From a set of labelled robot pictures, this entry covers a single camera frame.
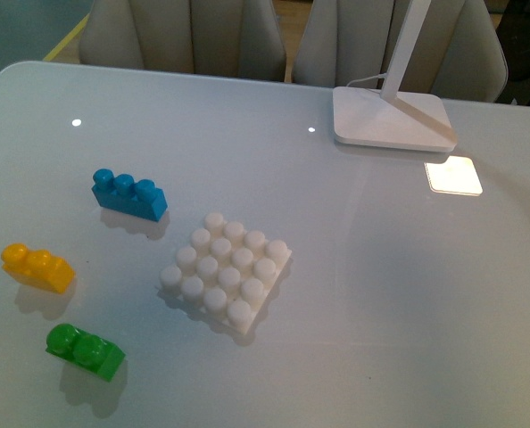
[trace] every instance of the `white table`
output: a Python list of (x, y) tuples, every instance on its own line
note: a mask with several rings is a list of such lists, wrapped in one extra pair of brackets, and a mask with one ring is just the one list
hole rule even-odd
[[(530, 108), (445, 102), (474, 197), (430, 190), (424, 162), (438, 155), (336, 144), (331, 96), (3, 71), (0, 252), (47, 248), (78, 279), (56, 295), (0, 261), (0, 426), (530, 427)], [(102, 210), (99, 168), (153, 179), (170, 216)], [(157, 290), (213, 210), (293, 250), (246, 338)], [(127, 353), (111, 383), (45, 353), (61, 322)]]

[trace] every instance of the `chair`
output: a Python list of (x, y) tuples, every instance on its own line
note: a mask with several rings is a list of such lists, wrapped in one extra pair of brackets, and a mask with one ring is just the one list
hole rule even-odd
[[(293, 82), (345, 86), (386, 71), (410, 0), (315, 0)], [(494, 101), (507, 65), (484, 0), (433, 0), (400, 89)], [(358, 87), (377, 87), (377, 81)]]
[(286, 52), (271, 0), (95, 0), (81, 63), (278, 80)]

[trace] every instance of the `toy block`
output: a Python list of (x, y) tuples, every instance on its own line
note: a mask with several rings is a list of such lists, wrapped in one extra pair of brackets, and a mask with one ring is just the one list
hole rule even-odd
[(160, 273), (161, 287), (223, 325), (246, 334), (291, 257), (280, 240), (208, 214), (204, 228)]
[(12, 243), (1, 253), (2, 269), (15, 281), (47, 290), (64, 293), (75, 271), (61, 257), (48, 250), (31, 251), (23, 243)]
[(46, 352), (110, 382), (126, 357), (114, 343), (70, 324), (59, 324), (47, 335)]
[(168, 208), (163, 190), (152, 180), (134, 183), (132, 176), (120, 174), (115, 178), (109, 169), (97, 170), (93, 180), (93, 193), (103, 208), (152, 221), (159, 221)]

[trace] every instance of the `blue toy block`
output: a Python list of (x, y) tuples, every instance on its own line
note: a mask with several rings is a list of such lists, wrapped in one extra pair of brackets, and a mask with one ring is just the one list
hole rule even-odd
[(152, 221), (159, 221), (168, 208), (164, 192), (152, 180), (134, 183), (132, 176), (120, 174), (115, 178), (109, 169), (96, 171), (93, 180), (93, 193), (103, 208)]

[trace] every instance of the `desk lamp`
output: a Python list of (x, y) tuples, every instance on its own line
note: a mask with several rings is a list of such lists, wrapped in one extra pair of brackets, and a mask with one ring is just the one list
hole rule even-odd
[(340, 86), (333, 92), (336, 140), (426, 152), (451, 152), (458, 140), (442, 100), (398, 92), (431, 0), (412, 0), (382, 90)]

